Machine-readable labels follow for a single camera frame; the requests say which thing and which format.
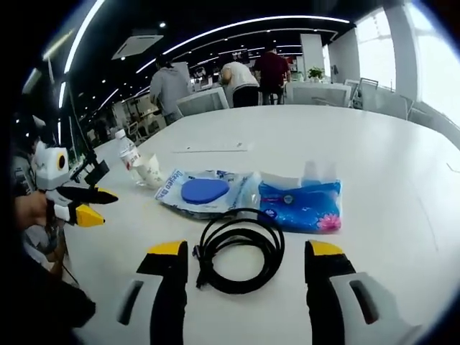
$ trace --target ceiling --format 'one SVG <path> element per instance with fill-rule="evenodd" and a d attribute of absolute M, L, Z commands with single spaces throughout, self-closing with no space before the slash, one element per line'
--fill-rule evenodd
<path fill-rule="evenodd" d="M 97 110 L 116 89 L 119 91 L 106 105 L 134 95 L 148 86 L 156 67 L 153 63 L 136 73 L 143 65 L 171 47 L 203 32 L 248 19 L 282 15 L 315 15 L 350 21 L 350 24 L 345 24 L 319 19 L 277 19 L 239 25 L 193 40 L 169 52 L 167 56 L 177 61 L 186 61 L 189 66 L 193 66 L 215 57 L 219 52 L 241 49 L 242 45 L 251 49 L 263 47 L 266 42 L 273 40 L 276 40 L 277 45 L 300 45 L 301 32 L 321 34 L 323 44 L 326 45 L 331 39 L 336 39 L 350 30 L 354 21 L 380 3 L 378 0 L 313 0 L 299 1 L 295 6 L 267 6 L 266 3 L 233 1 L 228 4 L 180 7 L 177 3 L 166 1 L 157 3 L 150 0 L 105 0 L 80 41 L 70 72 L 64 76 L 63 70 L 70 47 L 94 2 L 86 1 L 79 9 L 74 10 L 73 15 L 68 17 L 52 40 L 57 41 L 73 29 L 67 41 L 52 57 L 52 70 L 56 80 L 52 90 L 46 76 L 47 64 L 37 59 L 37 67 L 45 72 L 45 77 L 32 91 L 27 103 L 29 111 L 45 120 L 50 116 L 59 116 L 56 105 L 60 82 L 63 80 L 70 84 L 75 110 L 82 116 Z M 166 23 L 166 26 L 160 28 L 160 22 Z M 123 43 L 140 32 L 163 35 L 163 38 L 142 54 L 126 57 L 125 60 L 112 60 Z M 301 49 L 281 48 L 281 53 L 289 52 L 301 52 Z M 67 95 L 61 112 L 71 111 L 70 106 Z"/>

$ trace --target white robot part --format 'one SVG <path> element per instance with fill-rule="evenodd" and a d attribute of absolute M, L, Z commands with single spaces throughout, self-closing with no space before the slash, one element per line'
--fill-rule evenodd
<path fill-rule="evenodd" d="M 68 153 L 64 147 L 46 148 L 39 141 L 35 150 L 36 184 L 40 190 L 54 190 L 69 180 Z"/>

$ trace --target person in white shirt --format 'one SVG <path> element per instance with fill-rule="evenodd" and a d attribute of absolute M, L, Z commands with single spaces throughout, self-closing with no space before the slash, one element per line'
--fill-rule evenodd
<path fill-rule="evenodd" d="M 222 67 L 222 83 L 231 108 L 259 104 L 259 83 L 246 65 L 236 61 Z"/>

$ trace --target white table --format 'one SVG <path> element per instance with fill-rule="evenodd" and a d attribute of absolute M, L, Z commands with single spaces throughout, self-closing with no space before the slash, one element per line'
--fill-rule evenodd
<path fill-rule="evenodd" d="M 253 142 L 254 148 L 171 152 L 178 145 L 235 140 Z M 309 344 L 303 275 L 309 239 L 339 245 L 357 271 L 368 272 L 395 295 L 402 317 L 412 324 L 432 322 L 459 286 L 460 174 L 448 164 L 460 164 L 460 151 L 430 129 L 354 109 L 258 106 L 185 117 L 140 150 L 156 152 L 166 172 L 178 167 L 299 176 L 306 160 L 332 161 L 343 182 L 340 233 L 285 233 L 281 268 L 261 290 L 248 295 L 197 290 L 198 263 L 189 257 L 185 344 Z M 104 226 L 69 228 L 66 236 L 76 277 L 100 311 L 127 286 L 150 246 L 187 239 L 191 250 L 206 222 L 178 216 L 152 192 L 133 186 L 114 142 L 98 154 L 111 169 L 99 185 L 120 200 L 95 206 L 106 217 Z M 220 273 L 241 279 L 254 276 L 262 260 L 257 249 L 238 247 L 215 263 Z M 81 334 L 97 339 L 102 326 L 90 321 Z"/>

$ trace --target white column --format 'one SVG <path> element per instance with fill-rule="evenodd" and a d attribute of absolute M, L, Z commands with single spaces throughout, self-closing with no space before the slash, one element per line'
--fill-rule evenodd
<path fill-rule="evenodd" d="M 359 52 L 356 29 L 349 30 L 329 45 L 331 67 L 338 73 L 331 74 L 334 83 L 344 83 L 346 79 L 359 81 Z"/>
<path fill-rule="evenodd" d="M 390 25 L 395 49 L 396 92 L 410 99 L 417 99 L 418 74 L 414 35 L 403 5 L 388 6 L 385 14 Z"/>
<path fill-rule="evenodd" d="M 308 78 L 308 70 L 312 67 L 324 69 L 323 44 L 319 34 L 300 34 L 303 53 L 303 67 L 305 79 Z"/>

